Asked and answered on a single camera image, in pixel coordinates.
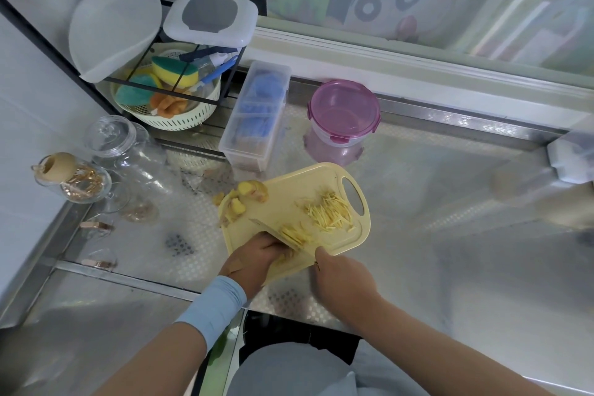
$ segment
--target forearm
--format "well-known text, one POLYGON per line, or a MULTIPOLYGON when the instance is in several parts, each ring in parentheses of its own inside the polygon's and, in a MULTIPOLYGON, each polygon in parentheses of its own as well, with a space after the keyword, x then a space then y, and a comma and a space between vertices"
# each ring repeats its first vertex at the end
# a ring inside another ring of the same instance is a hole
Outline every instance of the forearm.
POLYGON ((183 322, 165 328, 94 396, 181 396, 206 356, 200 332, 183 322))
POLYGON ((431 396, 550 396, 474 349, 377 297, 352 320, 373 347, 431 396))

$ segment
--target window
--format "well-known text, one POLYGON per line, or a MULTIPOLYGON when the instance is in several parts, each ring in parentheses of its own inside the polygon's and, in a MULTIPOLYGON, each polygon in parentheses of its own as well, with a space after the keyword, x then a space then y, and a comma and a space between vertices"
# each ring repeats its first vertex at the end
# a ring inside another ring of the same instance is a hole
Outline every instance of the window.
POLYGON ((258 25, 594 88, 594 0, 252 0, 258 25))

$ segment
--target light blue arm sleeve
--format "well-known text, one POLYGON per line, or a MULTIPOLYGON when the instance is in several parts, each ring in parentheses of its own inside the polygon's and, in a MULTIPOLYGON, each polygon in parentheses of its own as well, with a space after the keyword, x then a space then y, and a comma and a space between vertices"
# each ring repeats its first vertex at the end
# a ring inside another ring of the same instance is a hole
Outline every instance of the light blue arm sleeve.
POLYGON ((195 327, 210 351, 247 300, 243 288, 235 280, 219 275, 175 322, 195 327))

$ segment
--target plastic bin lid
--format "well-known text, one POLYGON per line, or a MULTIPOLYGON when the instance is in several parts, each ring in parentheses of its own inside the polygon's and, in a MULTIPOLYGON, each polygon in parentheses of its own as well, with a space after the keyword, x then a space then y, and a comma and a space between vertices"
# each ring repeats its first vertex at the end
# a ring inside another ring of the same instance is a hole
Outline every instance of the plastic bin lid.
POLYGON ((381 121, 377 97, 362 84, 333 80, 320 86, 307 104, 307 115, 330 136, 359 138, 381 121))

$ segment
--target yellow cutting board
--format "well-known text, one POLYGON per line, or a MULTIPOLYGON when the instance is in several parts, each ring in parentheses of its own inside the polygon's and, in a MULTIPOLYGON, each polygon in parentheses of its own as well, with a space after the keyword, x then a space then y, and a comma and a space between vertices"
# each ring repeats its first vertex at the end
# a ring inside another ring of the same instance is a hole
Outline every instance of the yellow cutting board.
MULTIPOLYGON (((294 173, 268 180, 264 184, 268 187, 268 201, 261 204, 255 200, 240 197, 247 208, 247 212, 239 220, 227 227, 221 227, 229 254, 245 244, 261 230, 249 220, 250 218, 260 220, 275 230, 278 230, 283 224, 299 224, 301 221, 303 227, 312 234, 314 240, 323 244, 332 255, 338 255, 359 246, 369 235, 371 219, 369 217, 369 206, 363 192, 353 177, 337 164, 318 163, 294 173), (350 181, 357 191, 363 206, 364 212, 362 215, 359 215, 353 209, 351 202, 348 201, 343 179, 350 181), (349 202, 355 227, 353 230, 347 232, 344 229, 336 229, 331 233, 322 232, 314 226, 309 217, 297 205, 303 205, 304 199, 307 198, 319 200, 320 193, 324 190, 336 191, 340 197, 349 202)), ((224 199, 219 205, 219 217, 225 202, 224 199)), ((314 258, 312 255, 315 246, 311 246, 311 249, 309 251, 311 255, 301 252, 285 262, 275 262, 270 267, 265 283, 270 283, 272 280, 286 277, 313 265, 314 258)))

